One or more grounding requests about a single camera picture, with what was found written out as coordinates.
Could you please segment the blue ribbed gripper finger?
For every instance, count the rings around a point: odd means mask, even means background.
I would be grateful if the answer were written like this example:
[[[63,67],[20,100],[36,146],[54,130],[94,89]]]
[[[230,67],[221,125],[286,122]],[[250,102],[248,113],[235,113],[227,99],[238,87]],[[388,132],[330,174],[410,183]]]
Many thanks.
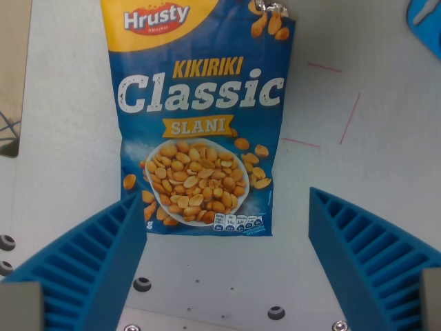
[[[115,330],[146,244],[141,194],[78,224],[4,283],[37,282],[44,330]]]
[[[420,275],[440,252],[328,192],[309,191],[309,240],[350,330],[422,330]]]

